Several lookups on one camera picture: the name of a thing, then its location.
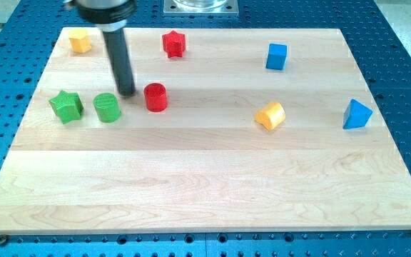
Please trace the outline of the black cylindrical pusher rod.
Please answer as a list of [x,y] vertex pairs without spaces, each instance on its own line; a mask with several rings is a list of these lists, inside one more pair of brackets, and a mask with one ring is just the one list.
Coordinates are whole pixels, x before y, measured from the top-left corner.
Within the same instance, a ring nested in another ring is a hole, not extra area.
[[117,92],[125,97],[134,95],[136,87],[124,30],[120,28],[115,31],[103,31],[102,34]]

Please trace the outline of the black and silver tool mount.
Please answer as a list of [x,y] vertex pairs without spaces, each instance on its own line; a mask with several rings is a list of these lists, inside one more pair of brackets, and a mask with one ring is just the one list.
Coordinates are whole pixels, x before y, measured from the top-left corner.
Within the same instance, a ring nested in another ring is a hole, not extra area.
[[75,9],[85,21],[103,32],[122,29],[137,9],[136,0],[64,0],[68,10]]

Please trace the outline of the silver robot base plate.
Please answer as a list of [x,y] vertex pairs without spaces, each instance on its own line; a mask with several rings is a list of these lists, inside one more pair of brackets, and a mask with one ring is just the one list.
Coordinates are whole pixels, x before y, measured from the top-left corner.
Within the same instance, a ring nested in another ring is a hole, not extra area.
[[236,14],[238,0],[164,0],[163,13],[170,16],[193,14]]

